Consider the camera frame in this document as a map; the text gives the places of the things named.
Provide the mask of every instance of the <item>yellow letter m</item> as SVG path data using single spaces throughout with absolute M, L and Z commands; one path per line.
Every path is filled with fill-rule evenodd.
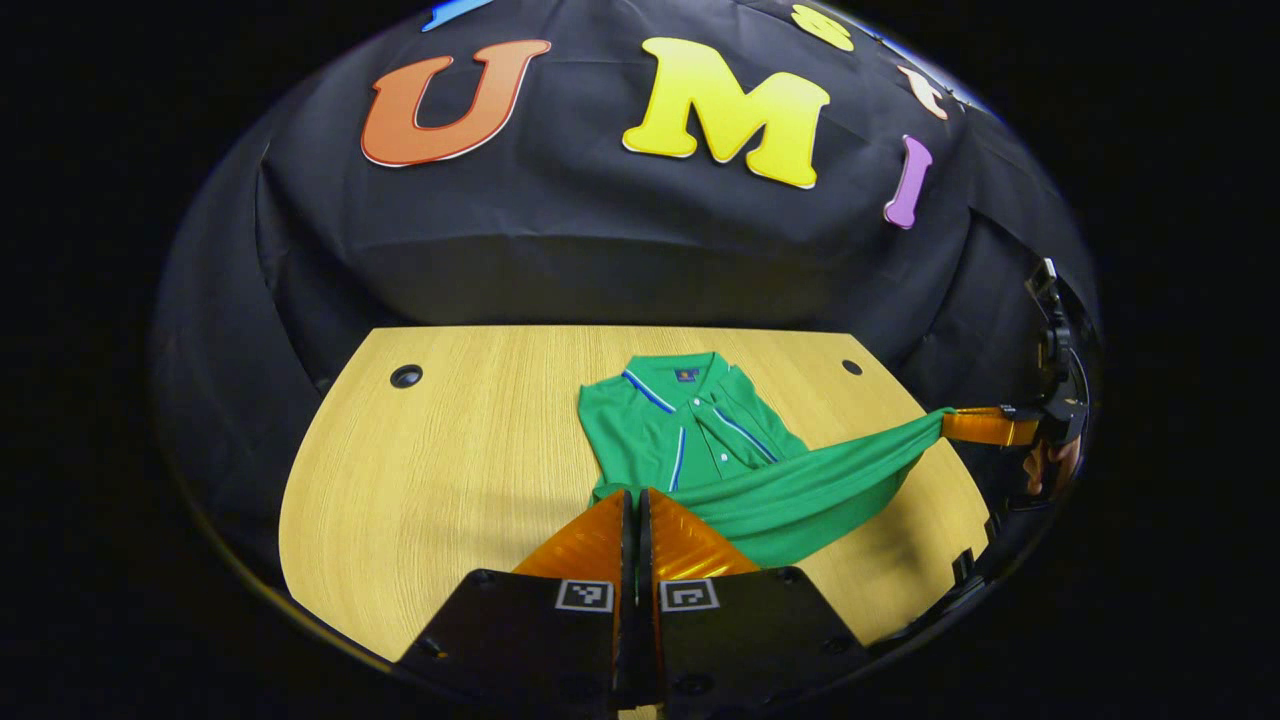
M 622 133 L 623 147 L 668 158 L 692 155 L 698 141 L 686 132 L 692 106 L 717 161 L 732 160 L 764 126 L 764 140 L 746 154 L 746 167 L 805 190 L 814 186 L 818 113 L 831 102 L 826 90 L 800 76 L 774 73 L 745 94 L 712 47 L 671 37 L 650 37 L 641 47 L 658 58 L 658 73 L 644 122 Z

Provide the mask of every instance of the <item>green polo shirt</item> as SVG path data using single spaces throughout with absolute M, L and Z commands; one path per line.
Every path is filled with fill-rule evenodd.
M 810 451 L 717 352 L 636 356 L 579 396 L 602 469 L 591 502 L 655 487 L 765 568 L 879 512 L 941 437 L 945 413 Z

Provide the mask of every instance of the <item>wooden table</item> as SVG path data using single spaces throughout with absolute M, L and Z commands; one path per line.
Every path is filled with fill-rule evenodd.
M 640 327 L 376 329 L 330 388 L 280 511 L 280 562 L 303 607 L 396 661 L 458 580 L 511 570 L 588 507 L 599 478 L 582 384 L 632 355 L 718 351 L 810 448 L 924 411 L 851 336 Z M 845 360 L 861 368 L 855 375 Z M 390 383 L 422 368 L 408 388 Z M 888 507 L 800 561 L 863 643 L 902 629 L 987 546 L 982 496 L 938 441 Z

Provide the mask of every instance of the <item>orange letter u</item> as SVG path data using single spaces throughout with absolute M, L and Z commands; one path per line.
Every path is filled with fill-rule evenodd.
M 444 55 L 388 73 L 374 83 L 378 96 L 369 109 L 360 146 L 379 165 L 403 168 L 457 158 L 489 141 L 507 124 L 516 106 L 529 61 L 552 49 L 545 40 L 490 45 L 475 54 L 485 64 L 471 109 L 438 128 L 417 124 L 417 109 L 435 73 L 453 63 Z

